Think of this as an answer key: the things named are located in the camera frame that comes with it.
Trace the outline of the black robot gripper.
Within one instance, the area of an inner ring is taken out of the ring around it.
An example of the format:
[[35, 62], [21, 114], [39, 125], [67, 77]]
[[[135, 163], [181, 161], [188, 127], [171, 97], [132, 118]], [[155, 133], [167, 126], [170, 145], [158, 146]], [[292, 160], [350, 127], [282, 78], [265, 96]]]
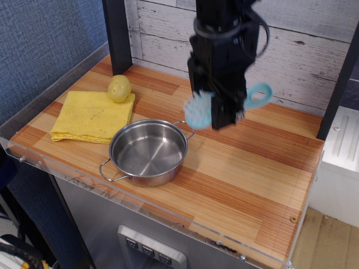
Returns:
[[257, 57], [259, 24], [237, 24], [227, 29], [194, 24], [187, 61], [192, 94], [209, 92], [211, 126], [220, 130], [245, 118], [245, 72]]

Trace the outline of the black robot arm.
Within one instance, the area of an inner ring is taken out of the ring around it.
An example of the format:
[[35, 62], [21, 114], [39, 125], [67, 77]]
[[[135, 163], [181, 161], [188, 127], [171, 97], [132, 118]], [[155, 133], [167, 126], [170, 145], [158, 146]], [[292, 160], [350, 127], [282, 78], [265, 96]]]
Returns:
[[185, 118], [193, 129], [219, 130], [244, 114], [245, 72], [257, 56], [261, 18], [253, 1], [196, 1], [191, 56], [192, 98]]

